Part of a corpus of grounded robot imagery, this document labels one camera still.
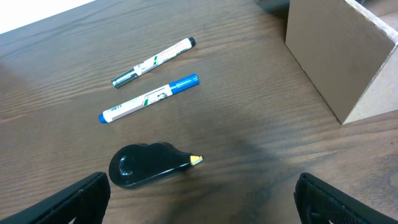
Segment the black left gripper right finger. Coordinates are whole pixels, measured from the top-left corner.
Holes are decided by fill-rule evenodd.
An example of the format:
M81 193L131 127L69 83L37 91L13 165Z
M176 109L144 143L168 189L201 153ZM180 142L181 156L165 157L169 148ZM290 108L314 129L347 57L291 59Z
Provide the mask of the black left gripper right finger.
M309 173L296 183L294 200L302 224L397 224Z

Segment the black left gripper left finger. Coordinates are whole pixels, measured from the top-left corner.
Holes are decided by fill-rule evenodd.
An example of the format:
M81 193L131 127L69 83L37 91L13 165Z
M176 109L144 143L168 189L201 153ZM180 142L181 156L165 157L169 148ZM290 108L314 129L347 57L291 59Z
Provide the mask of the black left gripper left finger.
M101 223L110 194L106 173L95 172L1 223Z

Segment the black correction tape dispenser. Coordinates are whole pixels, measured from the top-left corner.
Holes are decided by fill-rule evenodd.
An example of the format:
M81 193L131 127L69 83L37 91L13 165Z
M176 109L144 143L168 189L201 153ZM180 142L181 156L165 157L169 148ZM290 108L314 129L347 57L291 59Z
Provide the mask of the black correction tape dispenser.
M202 156L179 151L172 144L131 144L120 149L109 163L109 177L123 189L144 184L187 170L203 160Z

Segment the open cardboard box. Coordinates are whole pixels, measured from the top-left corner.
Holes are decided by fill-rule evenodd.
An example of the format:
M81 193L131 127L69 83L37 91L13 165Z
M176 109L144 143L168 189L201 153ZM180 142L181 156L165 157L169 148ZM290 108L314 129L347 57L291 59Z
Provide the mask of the open cardboard box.
M397 0L291 0L285 44L341 124L397 110Z

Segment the blue capped white marker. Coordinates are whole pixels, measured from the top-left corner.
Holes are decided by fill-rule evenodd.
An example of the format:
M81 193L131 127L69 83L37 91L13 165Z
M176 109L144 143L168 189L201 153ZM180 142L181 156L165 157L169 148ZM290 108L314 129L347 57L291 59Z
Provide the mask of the blue capped white marker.
M194 73L103 111L98 116L98 119L100 123L103 124L111 123L135 111L150 106L160 100L185 91L195 85L198 85L199 83L199 78L197 74Z

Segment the black capped white marker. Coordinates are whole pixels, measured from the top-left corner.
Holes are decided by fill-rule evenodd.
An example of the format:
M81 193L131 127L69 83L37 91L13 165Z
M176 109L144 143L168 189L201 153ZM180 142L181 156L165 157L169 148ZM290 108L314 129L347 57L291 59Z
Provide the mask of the black capped white marker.
M141 75L157 68L158 66L172 60L178 55L192 49L196 45L193 37L185 38L173 46L161 51L160 53L148 58L140 64L133 66L130 70L111 80L115 88L120 88L125 84L139 78Z

